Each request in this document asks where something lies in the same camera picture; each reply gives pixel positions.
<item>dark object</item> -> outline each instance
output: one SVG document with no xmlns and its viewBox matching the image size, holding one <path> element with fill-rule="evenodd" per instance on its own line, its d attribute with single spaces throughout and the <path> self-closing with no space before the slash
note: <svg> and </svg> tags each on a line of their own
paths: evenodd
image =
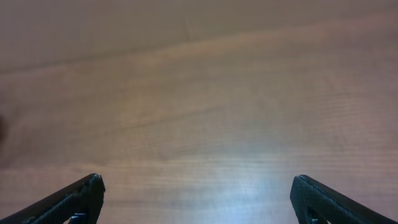
<svg viewBox="0 0 398 224">
<path fill-rule="evenodd" d="M 294 178 L 290 200 L 300 224 L 397 224 L 306 175 Z"/>
<path fill-rule="evenodd" d="M 105 186 L 90 174 L 33 205 L 0 220 L 0 224 L 95 224 L 104 203 Z"/>
</svg>

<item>wooden surface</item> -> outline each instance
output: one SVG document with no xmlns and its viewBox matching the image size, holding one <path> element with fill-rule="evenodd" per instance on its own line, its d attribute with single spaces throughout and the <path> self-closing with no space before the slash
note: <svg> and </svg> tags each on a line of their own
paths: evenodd
<svg viewBox="0 0 398 224">
<path fill-rule="evenodd" d="M 398 220 L 397 34 L 392 7 L 3 73 L 0 217 L 97 172 L 99 223 L 297 223 L 298 174 Z"/>
</svg>

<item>black plastic part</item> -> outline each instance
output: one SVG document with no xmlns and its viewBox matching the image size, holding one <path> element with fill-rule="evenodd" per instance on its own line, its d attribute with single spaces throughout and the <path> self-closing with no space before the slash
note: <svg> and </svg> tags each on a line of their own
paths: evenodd
<svg viewBox="0 0 398 224">
<path fill-rule="evenodd" d="M 86 214 L 79 224 L 95 224 L 104 202 L 104 192 L 101 176 L 90 174 L 0 220 L 0 224 L 63 224 L 76 213 Z"/>
<path fill-rule="evenodd" d="M 306 175 L 294 178 L 290 200 L 300 224 L 398 224 Z"/>
</svg>

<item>wood grain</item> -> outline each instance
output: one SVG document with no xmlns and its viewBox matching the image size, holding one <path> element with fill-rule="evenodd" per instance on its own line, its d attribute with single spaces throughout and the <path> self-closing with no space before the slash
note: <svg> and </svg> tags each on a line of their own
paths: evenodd
<svg viewBox="0 0 398 224">
<path fill-rule="evenodd" d="M 103 175 L 99 223 L 296 223 L 307 174 L 398 220 L 398 10 L 0 76 L 0 217 Z"/>
</svg>

